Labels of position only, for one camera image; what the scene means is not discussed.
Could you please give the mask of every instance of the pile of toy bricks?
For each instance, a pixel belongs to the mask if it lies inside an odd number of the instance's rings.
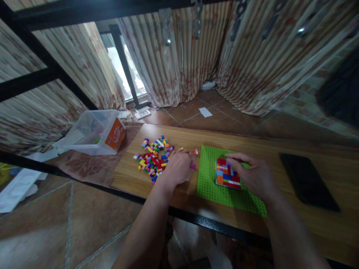
[[[164,136],[157,139],[154,143],[149,144],[150,141],[148,138],[145,138],[142,147],[145,151],[149,151],[143,154],[136,154],[134,159],[137,160],[140,164],[138,166],[139,170],[144,170],[152,180],[154,184],[157,178],[162,174],[162,172],[166,169],[169,156],[171,151],[174,149],[174,146],[171,146],[167,139]],[[164,155],[159,158],[159,152],[164,150]],[[198,155],[198,150],[191,152],[194,155]]]
[[[241,179],[238,173],[233,167],[227,162],[226,159],[218,158],[216,161],[216,184],[241,189]]]

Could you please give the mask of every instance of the hand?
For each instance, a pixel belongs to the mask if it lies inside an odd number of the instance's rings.
[[[178,184],[191,178],[194,171],[190,168],[191,164],[194,164],[194,155],[189,154],[188,150],[173,151],[162,176],[170,182],[174,189]]]
[[[264,160],[258,160],[243,153],[228,153],[227,162],[238,172],[248,189],[264,203],[276,201],[282,193],[275,183],[272,170]],[[239,162],[248,163],[251,167],[245,169]]]

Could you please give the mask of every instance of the yellow toy brick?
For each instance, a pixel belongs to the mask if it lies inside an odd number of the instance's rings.
[[[143,167],[146,166],[145,160],[141,160],[141,161],[139,162],[139,164],[142,165]]]

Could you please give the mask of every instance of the green baseplate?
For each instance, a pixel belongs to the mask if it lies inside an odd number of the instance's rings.
[[[241,190],[226,188],[216,184],[216,160],[218,158],[225,158],[226,153],[233,153],[233,151],[208,146],[201,147],[197,196],[266,217],[267,210],[264,203],[251,193],[242,182]]]

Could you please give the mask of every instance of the tile floor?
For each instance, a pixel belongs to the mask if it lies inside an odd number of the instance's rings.
[[[213,116],[204,118],[201,107]],[[262,118],[240,113],[216,91],[200,92],[191,102],[161,108],[140,122],[359,146],[358,140],[277,111]],[[0,215],[0,268],[111,268],[141,205],[58,176],[37,184],[36,194]],[[178,219],[173,226],[172,268],[208,254],[209,230]]]

